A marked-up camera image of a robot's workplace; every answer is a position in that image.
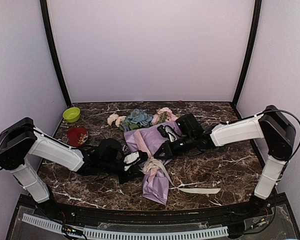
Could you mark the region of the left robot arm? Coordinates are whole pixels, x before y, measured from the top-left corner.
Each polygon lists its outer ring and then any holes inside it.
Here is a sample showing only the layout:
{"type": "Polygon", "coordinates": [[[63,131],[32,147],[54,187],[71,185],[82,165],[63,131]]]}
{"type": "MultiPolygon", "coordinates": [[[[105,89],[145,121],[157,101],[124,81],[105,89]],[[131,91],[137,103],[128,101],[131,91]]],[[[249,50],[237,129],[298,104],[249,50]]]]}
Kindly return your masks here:
{"type": "Polygon", "coordinates": [[[88,149],[72,147],[43,133],[29,117],[11,125],[0,133],[0,171],[9,171],[50,218],[57,218],[61,208],[29,163],[29,155],[49,160],[81,176],[95,176],[99,172],[115,174],[120,183],[138,175],[140,164],[148,157],[141,150],[125,154],[120,142],[113,138],[103,139],[88,149]]]}

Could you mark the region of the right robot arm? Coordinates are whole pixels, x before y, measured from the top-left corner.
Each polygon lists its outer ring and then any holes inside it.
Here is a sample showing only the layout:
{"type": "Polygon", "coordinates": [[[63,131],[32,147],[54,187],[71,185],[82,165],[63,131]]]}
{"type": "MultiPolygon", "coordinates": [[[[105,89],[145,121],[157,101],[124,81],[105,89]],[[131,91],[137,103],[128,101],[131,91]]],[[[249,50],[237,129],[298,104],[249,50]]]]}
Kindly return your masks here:
{"type": "Polygon", "coordinates": [[[196,117],[188,113],[176,120],[181,131],[177,139],[165,141],[154,157],[167,160],[193,149],[204,152],[237,142],[248,141],[252,144],[256,139],[265,140],[267,159],[252,195],[254,199],[245,205],[245,213],[256,217],[265,208],[263,200],[271,195],[300,148],[300,143],[295,143],[296,128],[286,115],[296,117],[289,111],[268,105],[265,110],[254,115],[203,128],[196,117]]]}

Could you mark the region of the white printed ribbon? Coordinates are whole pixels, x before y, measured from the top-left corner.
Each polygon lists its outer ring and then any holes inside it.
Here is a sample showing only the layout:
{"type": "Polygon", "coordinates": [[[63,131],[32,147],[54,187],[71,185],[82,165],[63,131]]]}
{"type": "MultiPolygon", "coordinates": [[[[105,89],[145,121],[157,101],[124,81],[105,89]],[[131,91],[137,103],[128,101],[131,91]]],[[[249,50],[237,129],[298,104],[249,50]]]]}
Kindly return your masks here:
{"type": "Polygon", "coordinates": [[[170,184],[181,192],[189,194],[217,194],[220,188],[181,188],[175,186],[161,160],[151,156],[143,165],[143,194],[156,197],[167,197],[170,184]]]}

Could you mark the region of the white fake flower stem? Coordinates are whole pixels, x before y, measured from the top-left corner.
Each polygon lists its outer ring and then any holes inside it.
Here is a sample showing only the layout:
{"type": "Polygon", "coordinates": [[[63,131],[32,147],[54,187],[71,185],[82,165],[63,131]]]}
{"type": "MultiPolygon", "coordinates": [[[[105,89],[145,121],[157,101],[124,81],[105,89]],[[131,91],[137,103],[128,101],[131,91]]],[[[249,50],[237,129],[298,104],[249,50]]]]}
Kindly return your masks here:
{"type": "Polygon", "coordinates": [[[119,127],[125,119],[126,116],[119,116],[118,114],[113,113],[107,118],[107,124],[111,126],[114,123],[116,127],[119,127]]]}

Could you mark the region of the blue fake flower stem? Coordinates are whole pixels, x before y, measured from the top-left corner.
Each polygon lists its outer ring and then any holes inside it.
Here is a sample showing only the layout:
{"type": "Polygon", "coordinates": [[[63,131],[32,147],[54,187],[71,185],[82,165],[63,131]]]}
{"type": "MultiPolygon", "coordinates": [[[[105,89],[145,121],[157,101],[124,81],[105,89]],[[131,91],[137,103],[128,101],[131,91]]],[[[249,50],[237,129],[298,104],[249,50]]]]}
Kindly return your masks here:
{"type": "Polygon", "coordinates": [[[119,128],[124,132],[149,128],[153,125],[152,120],[153,115],[148,114],[145,110],[134,109],[119,125],[119,128]]]}

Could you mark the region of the purple and pink wrapping paper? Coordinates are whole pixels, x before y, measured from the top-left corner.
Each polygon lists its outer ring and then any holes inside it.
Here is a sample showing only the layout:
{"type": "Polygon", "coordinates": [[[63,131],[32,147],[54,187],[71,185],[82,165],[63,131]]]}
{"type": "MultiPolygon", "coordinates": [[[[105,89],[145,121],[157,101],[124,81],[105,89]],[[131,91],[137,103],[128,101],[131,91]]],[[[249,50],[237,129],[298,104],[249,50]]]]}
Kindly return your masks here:
{"type": "Polygon", "coordinates": [[[159,127],[163,127],[164,130],[173,129],[179,136],[182,134],[176,122],[169,121],[149,128],[127,131],[124,133],[124,138],[131,152],[140,150],[148,155],[148,159],[139,164],[140,170],[144,173],[142,182],[143,197],[166,205],[171,179],[165,165],[170,160],[156,159],[154,154],[165,141],[170,139],[161,135],[158,130],[159,127]]]}

